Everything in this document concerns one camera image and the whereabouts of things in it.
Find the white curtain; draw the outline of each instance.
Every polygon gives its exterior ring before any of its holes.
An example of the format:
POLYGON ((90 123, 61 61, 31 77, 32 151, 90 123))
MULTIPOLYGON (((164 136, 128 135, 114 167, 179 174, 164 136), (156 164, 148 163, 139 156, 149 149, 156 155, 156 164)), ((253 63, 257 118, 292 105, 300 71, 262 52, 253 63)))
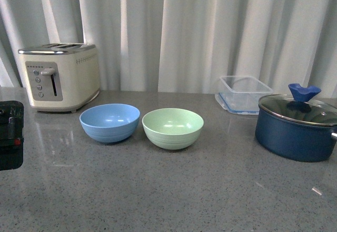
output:
POLYGON ((0 86, 21 84, 18 49, 54 42, 95 44, 102 89, 215 93, 250 75, 337 98, 337 0, 0 0, 0 86))

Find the pot handle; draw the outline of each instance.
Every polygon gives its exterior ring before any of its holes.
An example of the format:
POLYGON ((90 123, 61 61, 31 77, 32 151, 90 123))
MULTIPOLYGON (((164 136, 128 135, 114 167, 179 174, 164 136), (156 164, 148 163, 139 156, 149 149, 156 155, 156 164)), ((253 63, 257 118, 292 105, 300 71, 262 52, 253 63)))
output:
POLYGON ((289 84, 288 87, 297 102, 308 102, 311 98, 321 92, 321 89, 316 86, 302 87, 298 83, 289 84))

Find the black object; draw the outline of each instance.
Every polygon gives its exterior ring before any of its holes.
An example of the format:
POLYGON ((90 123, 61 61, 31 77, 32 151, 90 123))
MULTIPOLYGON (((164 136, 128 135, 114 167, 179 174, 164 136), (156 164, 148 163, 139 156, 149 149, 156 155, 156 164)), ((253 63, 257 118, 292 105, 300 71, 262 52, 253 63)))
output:
POLYGON ((23 163, 24 106, 15 100, 0 102, 0 170, 23 163))

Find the toaster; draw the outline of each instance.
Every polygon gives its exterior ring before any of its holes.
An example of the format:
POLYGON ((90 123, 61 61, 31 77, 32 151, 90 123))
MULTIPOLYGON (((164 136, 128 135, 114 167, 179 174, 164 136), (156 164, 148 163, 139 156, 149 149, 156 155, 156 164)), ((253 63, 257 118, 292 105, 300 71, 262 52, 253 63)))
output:
POLYGON ((18 53, 29 103, 37 111, 75 112, 100 92, 94 44, 46 44, 18 53))

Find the pot lid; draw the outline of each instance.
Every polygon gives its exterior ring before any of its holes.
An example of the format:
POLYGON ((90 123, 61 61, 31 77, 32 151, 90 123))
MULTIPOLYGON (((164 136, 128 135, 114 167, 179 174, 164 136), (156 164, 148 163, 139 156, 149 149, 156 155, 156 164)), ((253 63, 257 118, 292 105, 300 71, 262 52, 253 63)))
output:
POLYGON ((267 95, 260 98, 259 107, 272 115, 296 123, 337 126, 337 108, 315 99, 299 102, 291 95, 267 95))

